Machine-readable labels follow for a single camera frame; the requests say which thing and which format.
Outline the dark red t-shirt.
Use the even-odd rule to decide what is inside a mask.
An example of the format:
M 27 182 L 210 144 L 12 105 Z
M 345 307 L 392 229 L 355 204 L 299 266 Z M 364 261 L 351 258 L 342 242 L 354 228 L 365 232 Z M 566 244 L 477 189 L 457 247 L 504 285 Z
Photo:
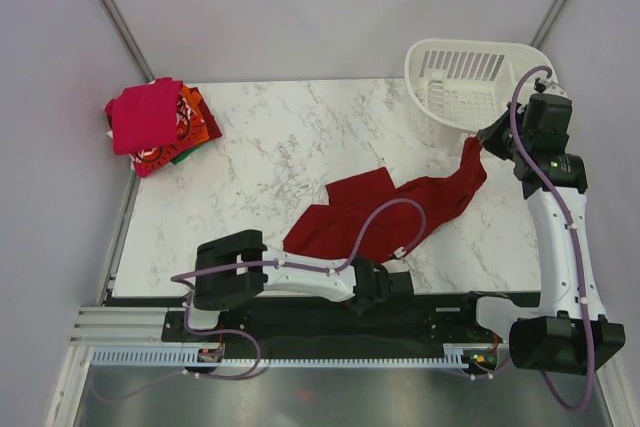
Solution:
M 487 179 L 478 138 L 468 138 L 459 168 L 448 177 L 423 176 L 399 187 L 384 167 L 326 185 L 328 203 L 312 204 L 283 241 L 292 254 L 321 259 L 346 258 L 367 218 L 391 200 L 369 225 L 357 253 L 383 263 L 400 247 L 411 252 L 439 226 L 460 216 Z M 413 207 L 404 203 L 412 200 Z

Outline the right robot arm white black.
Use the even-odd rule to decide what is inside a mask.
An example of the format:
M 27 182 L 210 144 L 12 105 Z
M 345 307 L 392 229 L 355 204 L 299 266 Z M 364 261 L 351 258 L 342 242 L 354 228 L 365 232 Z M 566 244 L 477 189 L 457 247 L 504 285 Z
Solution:
M 566 151 L 571 101 L 534 93 L 515 113 L 505 112 L 478 133 L 482 146 L 514 163 L 534 221 L 539 251 L 540 300 L 519 307 L 486 296 L 458 315 L 467 339 L 491 331 L 509 344 L 519 369 L 584 375 L 625 344 L 621 324 L 608 320 L 595 286 L 586 238 L 587 179 L 583 160 Z

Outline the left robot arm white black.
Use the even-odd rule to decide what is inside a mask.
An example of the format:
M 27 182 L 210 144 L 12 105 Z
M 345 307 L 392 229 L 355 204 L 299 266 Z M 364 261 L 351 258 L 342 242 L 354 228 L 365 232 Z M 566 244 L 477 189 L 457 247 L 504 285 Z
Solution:
M 198 340 L 216 335 L 222 313 L 265 292 L 322 298 L 357 314 L 397 309 L 414 295 L 408 272 L 390 272 L 355 254 L 327 260 L 288 253 L 266 245 L 258 230 L 200 245 L 194 271 L 180 282 L 188 288 L 184 326 Z

